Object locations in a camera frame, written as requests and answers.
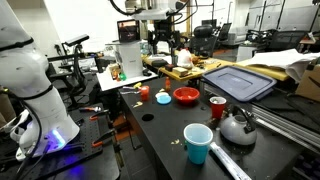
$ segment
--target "blue cup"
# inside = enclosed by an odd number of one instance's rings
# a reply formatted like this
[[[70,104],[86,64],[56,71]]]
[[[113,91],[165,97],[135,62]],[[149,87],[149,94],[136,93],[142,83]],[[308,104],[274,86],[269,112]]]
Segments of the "blue cup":
[[[190,161],[194,164],[203,164],[213,138],[211,129],[203,124],[194,123],[185,127],[183,134],[187,140]]]

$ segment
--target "kettle handle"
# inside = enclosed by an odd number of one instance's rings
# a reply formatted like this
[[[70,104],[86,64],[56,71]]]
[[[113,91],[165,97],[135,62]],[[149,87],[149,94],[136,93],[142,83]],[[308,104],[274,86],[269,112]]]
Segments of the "kettle handle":
[[[239,106],[234,106],[232,114],[235,115],[237,112],[240,111],[240,113],[245,117],[247,120],[247,124],[244,127],[244,131],[246,134],[249,134],[250,132],[254,131],[256,129],[256,124],[254,123],[254,115],[252,113],[249,113],[248,111],[240,108]]]

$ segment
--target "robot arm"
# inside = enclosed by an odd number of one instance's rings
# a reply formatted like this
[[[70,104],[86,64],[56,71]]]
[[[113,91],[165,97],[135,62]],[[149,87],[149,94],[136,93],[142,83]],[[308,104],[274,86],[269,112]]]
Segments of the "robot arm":
[[[0,17],[0,84],[23,102],[32,117],[23,134],[15,139],[20,147],[16,158],[22,161],[41,156],[48,144],[47,153],[59,151],[80,129],[46,77],[47,58],[20,25],[6,0],[0,0]]]

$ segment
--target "red bowl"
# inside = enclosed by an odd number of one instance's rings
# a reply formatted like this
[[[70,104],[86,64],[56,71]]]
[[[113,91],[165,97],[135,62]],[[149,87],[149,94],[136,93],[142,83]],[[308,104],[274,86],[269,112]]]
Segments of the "red bowl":
[[[176,89],[173,96],[182,104],[190,104],[200,96],[200,92],[195,88],[182,87]]]

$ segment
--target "kettle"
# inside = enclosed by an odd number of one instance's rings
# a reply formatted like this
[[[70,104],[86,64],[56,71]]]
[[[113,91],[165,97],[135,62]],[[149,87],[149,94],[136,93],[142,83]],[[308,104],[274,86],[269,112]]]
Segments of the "kettle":
[[[238,106],[231,107],[230,111],[232,114],[221,122],[221,134],[235,144],[251,145],[255,143],[257,131],[254,115]]]

